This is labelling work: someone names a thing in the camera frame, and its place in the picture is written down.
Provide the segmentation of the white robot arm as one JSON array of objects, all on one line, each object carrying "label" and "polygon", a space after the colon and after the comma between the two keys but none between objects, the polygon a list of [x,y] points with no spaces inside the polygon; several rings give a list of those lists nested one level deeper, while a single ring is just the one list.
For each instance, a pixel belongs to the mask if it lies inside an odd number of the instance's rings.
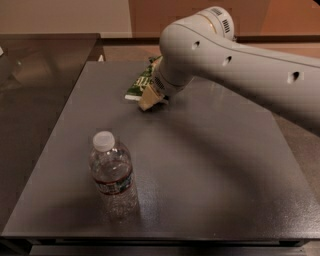
[{"label": "white robot arm", "polygon": [[142,110],[201,77],[320,133],[319,59],[237,43],[232,17],[218,6],[168,25],[159,47],[152,83],[139,100]]}]

